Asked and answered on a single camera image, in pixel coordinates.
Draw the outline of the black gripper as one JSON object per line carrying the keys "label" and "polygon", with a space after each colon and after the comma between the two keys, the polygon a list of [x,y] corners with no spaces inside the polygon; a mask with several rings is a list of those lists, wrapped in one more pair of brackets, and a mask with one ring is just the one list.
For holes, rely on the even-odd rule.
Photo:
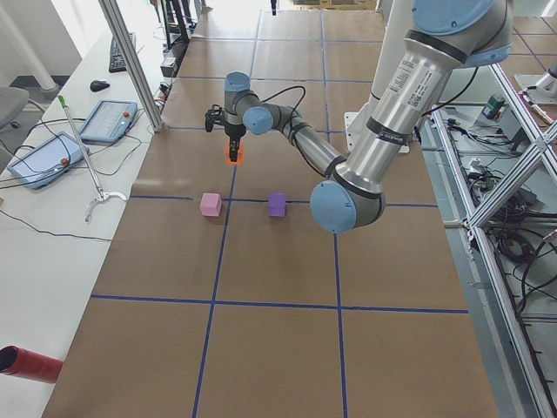
{"label": "black gripper", "polygon": [[226,124],[225,133],[229,137],[229,159],[235,160],[234,163],[242,163],[242,142],[241,138],[245,135],[245,126],[243,124]]}

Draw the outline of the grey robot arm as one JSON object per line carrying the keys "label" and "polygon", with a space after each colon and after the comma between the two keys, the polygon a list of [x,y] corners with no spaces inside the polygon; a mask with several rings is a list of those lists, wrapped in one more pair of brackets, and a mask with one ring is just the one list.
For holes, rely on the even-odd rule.
{"label": "grey robot arm", "polygon": [[243,72],[225,78],[219,123],[236,158],[246,132],[279,131],[324,181],[310,197],[312,216],[329,233],[344,233],[377,221],[385,208],[381,184],[387,170],[413,135],[416,124],[440,96],[441,83],[461,68],[505,60],[511,49],[513,4],[510,1],[403,1],[390,16],[408,19],[401,37],[405,52],[392,72],[361,137],[343,156],[290,106],[266,103],[251,89]]}

